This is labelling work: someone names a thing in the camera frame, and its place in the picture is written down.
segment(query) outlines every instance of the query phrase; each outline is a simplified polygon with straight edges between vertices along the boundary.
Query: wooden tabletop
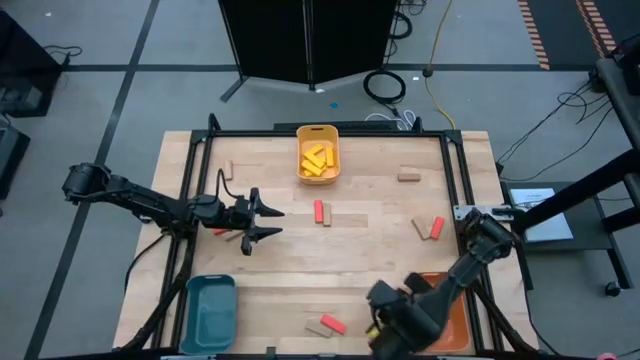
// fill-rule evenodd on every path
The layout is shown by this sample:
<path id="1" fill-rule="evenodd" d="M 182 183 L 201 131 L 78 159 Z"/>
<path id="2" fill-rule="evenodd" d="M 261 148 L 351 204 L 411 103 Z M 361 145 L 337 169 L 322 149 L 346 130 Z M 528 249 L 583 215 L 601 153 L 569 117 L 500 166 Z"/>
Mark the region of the wooden tabletop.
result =
<path id="1" fill-rule="evenodd" d="M 178 197 L 189 138 L 189 132 L 165 133 L 154 190 Z M 501 204 L 487 133 L 463 132 L 463 138 L 477 204 Z M 196 164 L 202 146 L 198 151 Z M 462 194 L 452 146 L 451 156 Z M 281 354 L 368 354 L 364 331 L 371 324 L 371 314 L 365 295 L 375 281 L 384 279 L 399 286 L 409 272 L 447 271 L 458 258 L 438 139 L 342 137 L 340 157 L 338 181 L 310 187 L 301 184 L 295 174 L 296 138 L 214 139 L 205 193 L 215 192 L 215 173 L 231 160 L 234 178 L 228 185 L 232 193 L 248 195 L 251 187 L 258 187 L 266 205 L 286 214 L 256 220 L 258 225 L 284 231 L 254 245 L 250 257 L 242 255 L 239 237 L 228 239 L 233 233 L 214 236 L 204 228 L 198 232 L 193 274 L 229 274 L 238 286 L 238 328 L 230 352 L 264 353 L 267 346 L 276 346 Z M 192 189 L 198 178 L 199 166 L 195 167 Z M 419 172 L 422 180 L 398 182 L 401 168 Z M 232 203 L 226 194 L 221 199 Z M 314 200 L 331 203 L 331 227 L 315 224 Z M 446 219 L 438 241 L 420 239 L 411 224 L 416 215 Z M 137 251 L 158 233 L 155 225 L 144 225 Z M 132 271 L 114 346 L 131 339 L 156 306 L 168 248 L 165 240 Z M 489 272 L 497 305 L 523 338 L 537 347 L 515 253 L 491 264 Z M 485 346 L 489 347 L 486 313 L 479 308 Z M 346 335 L 325 339 L 304 329 L 307 319 L 323 313 L 344 322 Z M 172 307 L 167 314 L 165 345 L 173 315 Z M 473 353 L 473 344 L 459 353 Z"/>

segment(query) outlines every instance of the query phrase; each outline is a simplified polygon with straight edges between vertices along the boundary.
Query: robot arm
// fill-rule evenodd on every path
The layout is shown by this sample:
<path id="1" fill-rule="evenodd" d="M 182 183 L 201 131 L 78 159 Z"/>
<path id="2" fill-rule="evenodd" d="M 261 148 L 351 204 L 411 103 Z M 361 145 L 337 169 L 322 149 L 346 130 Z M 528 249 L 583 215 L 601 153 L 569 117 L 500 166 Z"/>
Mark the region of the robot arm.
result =
<path id="1" fill-rule="evenodd" d="M 82 163 L 71 167 L 62 190 L 66 200 L 74 204 L 112 203 L 130 210 L 138 218 L 153 219 L 162 230 L 179 238 L 195 232 L 198 221 L 205 228 L 244 230 L 241 249 L 247 256 L 251 255 L 252 243 L 282 231 L 281 228 L 255 225 L 255 215 L 284 216 L 262 203 L 258 188 L 251 189 L 249 199 L 232 195 L 235 204 L 226 207 L 217 194 L 200 195 L 190 200 L 174 199 L 113 175 L 106 166 Z"/>
<path id="2" fill-rule="evenodd" d="M 458 235 L 469 251 L 449 269 L 446 280 L 433 288 L 421 275 L 412 273 L 405 279 L 411 294 L 394 290 L 381 280 L 371 288 L 367 299 L 374 314 L 376 336 L 372 336 L 369 346 L 375 359 L 407 359 L 411 353 L 436 342 L 454 301 L 472 285 L 484 265 L 509 256 L 516 241 L 515 235 L 490 215 L 476 209 L 457 225 Z"/>

